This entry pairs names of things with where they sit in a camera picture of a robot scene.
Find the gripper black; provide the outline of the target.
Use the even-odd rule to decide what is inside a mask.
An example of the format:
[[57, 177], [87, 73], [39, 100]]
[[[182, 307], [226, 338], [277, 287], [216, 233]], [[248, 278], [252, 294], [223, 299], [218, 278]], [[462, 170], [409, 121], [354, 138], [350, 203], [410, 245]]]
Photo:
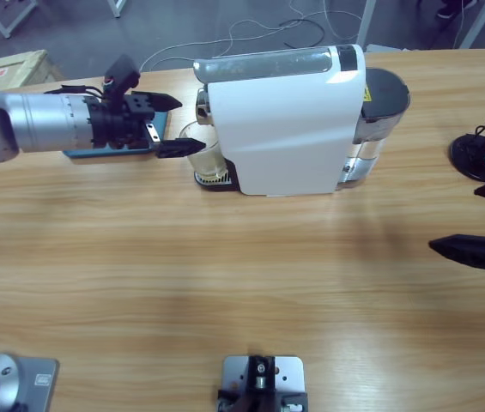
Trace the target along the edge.
[[205, 143], [193, 138], [161, 142], [153, 124], [157, 112], [169, 112], [183, 104], [170, 94], [138, 92], [117, 99], [86, 96], [93, 132], [93, 148], [153, 148], [159, 159], [182, 158], [205, 149]]

